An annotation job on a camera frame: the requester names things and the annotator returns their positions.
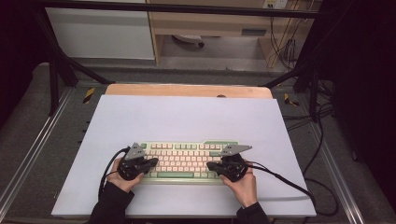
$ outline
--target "white wall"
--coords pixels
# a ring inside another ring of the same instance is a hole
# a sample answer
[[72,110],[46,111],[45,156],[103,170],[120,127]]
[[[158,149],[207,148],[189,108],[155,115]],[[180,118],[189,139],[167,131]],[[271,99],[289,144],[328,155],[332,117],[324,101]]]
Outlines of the white wall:
[[47,12],[59,45],[70,57],[154,60],[147,12],[68,8]]

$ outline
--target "yellow and black tape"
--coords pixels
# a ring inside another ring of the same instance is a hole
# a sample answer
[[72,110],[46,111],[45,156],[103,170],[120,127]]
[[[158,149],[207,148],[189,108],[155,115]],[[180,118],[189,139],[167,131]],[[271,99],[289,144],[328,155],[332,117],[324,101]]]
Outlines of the yellow and black tape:
[[87,94],[85,94],[84,100],[82,101],[83,104],[87,104],[87,103],[90,102],[91,97],[92,97],[94,91],[95,91],[95,88],[90,88],[90,89],[87,91]]
[[294,106],[299,106],[300,104],[298,102],[293,102],[289,99],[289,95],[285,93],[285,104],[287,105],[294,105]]

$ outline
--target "floor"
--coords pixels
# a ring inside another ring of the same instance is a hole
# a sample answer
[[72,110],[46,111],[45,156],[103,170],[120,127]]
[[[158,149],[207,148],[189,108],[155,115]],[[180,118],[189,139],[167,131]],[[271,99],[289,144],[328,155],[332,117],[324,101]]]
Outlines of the floor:
[[[127,61],[116,66],[114,63],[103,61],[85,61],[85,63],[101,76],[120,82],[257,86],[288,71],[280,63],[275,68],[266,66],[265,59],[258,48],[257,39],[213,36],[203,37],[203,39],[205,46],[199,48],[192,44],[182,43],[171,36],[166,37],[160,65],[153,62]],[[80,220],[53,219],[50,215],[56,195],[62,188],[68,169],[78,152],[79,142],[89,127],[87,121],[92,117],[100,94],[106,89],[105,86],[94,84],[83,74],[78,74],[78,77],[81,81],[72,90],[72,100],[65,106],[49,138],[43,144],[40,153],[36,155],[36,162],[28,167],[30,173],[22,181],[24,184],[19,189],[15,189],[18,194],[7,208],[6,219],[3,223],[11,223],[13,220],[16,223],[81,223]],[[294,81],[291,78],[272,89],[274,97],[279,102],[282,115],[301,116],[305,113],[302,106],[305,94],[293,92]],[[96,91],[90,103],[85,105],[82,99],[91,86],[94,86]],[[292,102],[301,105],[285,104],[285,93],[289,95]],[[48,69],[46,66],[39,66],[35,70],[31,88],[0,130],[0,152],[3,165],[3,172],[0,174],[0,190],[2,192],[8,190],[7,184],[12,180],[12,176],[20,165],[24,164],[25,156],[30,152],[31,145],[34,144],[35,138],[49,118],[49,96]],[[325,97],[319,97],[318,100],[321,104],[327,101]],[[285,124],[291,127],[295,122],[285,121]],[[315,137],[316,126],[310,125],[306,124],[290,131],[290,140],[302,169],[308,164],[318,145]],[[341,170],[364,223],[396,223],[394,211],[389,207],[368,168],[364,163],[352,160],[347,140],[336,117],[324,118],[323,127],[324,145],[330,149]],[[336,193],[334,180],[329,175],[329,167],[326,164],[325,155],[320,153],[307,173],[307,177],[325,183]],[[318,210],[329,213],[334,209],[333,198],[329,191],[319,188],[314,183],[308,183],[308,187],[318,195]],[[345,205],[340,203],[340,197],[338,195],[336,200],[340,208],[334,216],[317,216],[309,219],[308,222],[359,223],[359,221],[352,222],[348,218],[348,212],[344,210]],[[301,223],[301,220],[280,219],[276,223]]]

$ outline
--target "green spacebar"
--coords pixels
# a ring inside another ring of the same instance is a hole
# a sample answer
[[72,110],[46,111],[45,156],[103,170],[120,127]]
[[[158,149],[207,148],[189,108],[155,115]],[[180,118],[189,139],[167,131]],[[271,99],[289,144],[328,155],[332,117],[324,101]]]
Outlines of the green spacebar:
[[194,178],[194,173],[160,172],[159,178]]

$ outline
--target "white table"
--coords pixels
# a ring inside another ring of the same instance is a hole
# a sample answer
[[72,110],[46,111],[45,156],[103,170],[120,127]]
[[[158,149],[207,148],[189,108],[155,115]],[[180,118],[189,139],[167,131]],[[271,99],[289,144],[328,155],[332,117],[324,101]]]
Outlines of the white table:
[[[56,217],[87,217],[109,160],[139,141],[238,140],[242,156],[306,189],[276,100],[190,96],[103,95],[53,208]],[[312,217],[309,198],[254,171],[270,217]],[[240,207],[225,186],[139,185],[127,217],[234,217]]]

